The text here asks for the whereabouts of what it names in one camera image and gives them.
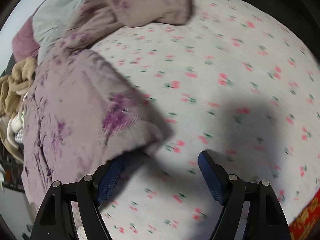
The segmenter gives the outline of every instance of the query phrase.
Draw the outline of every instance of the pile of clothes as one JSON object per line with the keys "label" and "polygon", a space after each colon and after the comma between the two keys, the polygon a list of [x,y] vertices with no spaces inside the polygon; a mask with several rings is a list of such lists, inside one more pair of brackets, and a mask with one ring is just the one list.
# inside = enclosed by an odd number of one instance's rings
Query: pile of clothes
{"label": "pile of clothes", "polygon": [[0,138],[4,147],[23,163],[19,143],[23,143],[23,99],[33,84],[36,59],[27,57],[12,68],[12,75],[0,78]]}

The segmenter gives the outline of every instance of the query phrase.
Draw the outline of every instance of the mattress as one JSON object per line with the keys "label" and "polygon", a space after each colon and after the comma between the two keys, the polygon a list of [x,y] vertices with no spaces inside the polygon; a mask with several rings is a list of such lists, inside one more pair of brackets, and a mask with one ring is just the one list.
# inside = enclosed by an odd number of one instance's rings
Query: mattress
{"label": "mattress", "polygon": [[[318,191],[319,65],[271,16],[240,0],[194,0],[185,26],[123,27],[92,49],[171,133],[120,174],[101,209],[113,239],[209,239],[221,207],[197,166],[205,149],[244,181],[267,179],[288,224]],[[245,203],[236,239],[247,214]]]}

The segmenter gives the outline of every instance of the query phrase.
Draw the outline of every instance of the pink pillow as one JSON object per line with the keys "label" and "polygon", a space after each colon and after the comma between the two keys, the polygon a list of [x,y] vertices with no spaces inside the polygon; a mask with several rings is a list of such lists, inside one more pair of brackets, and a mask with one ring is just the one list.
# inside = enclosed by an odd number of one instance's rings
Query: pink pillow
{"label": "pink pillow", "polygon": [[25,22],[12,39],[12,51],[16,62],[26,57],[37,57],[39,44],[33,38],[32,16]]}

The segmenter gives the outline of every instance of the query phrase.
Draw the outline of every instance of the pink blanket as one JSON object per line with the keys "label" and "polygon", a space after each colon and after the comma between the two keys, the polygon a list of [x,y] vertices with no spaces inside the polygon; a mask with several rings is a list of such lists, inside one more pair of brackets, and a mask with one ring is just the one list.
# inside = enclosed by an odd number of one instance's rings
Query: pink blanket
{"label": "pink blanket", "polygon": [[55,180],[78,181],[107,160],[161,140],[139,95],[85,49],[123,25],[183,24],[187,0],[86,0],[36,70],[25,100],[23,185],[40,206]]}

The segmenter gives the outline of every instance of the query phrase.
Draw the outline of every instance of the silver screw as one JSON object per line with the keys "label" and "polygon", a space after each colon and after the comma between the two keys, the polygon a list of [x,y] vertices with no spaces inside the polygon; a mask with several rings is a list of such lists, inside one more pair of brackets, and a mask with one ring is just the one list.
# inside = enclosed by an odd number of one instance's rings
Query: silver screw
{"label": "silver screw", "polygon": [[54,187],[57,187],[57,186],[59,186],[60,185],[60,182],[59,181],[55,181],[54,183],[52,183],[52,186],[54,186]]}
{"label": "silver screw", "polygon": [[229,175],[229,179],[230,179],[230,180],[237,180],[238,177],[237,177],[236,175],[234,175],[234,174],[230,174],[230,175]]}
{"label": "silver screw", "polygon": [[86,175],[86,176],[84,176],[84,180],[85,181],[90,181],[90,180],[92,180],[92,176],[91,175]]}
{"label": "silver screw", "polygon": [[261,184],[262,184],[263,186],[269,186],[269,181],[263,179],[263,180],[261,181]]}

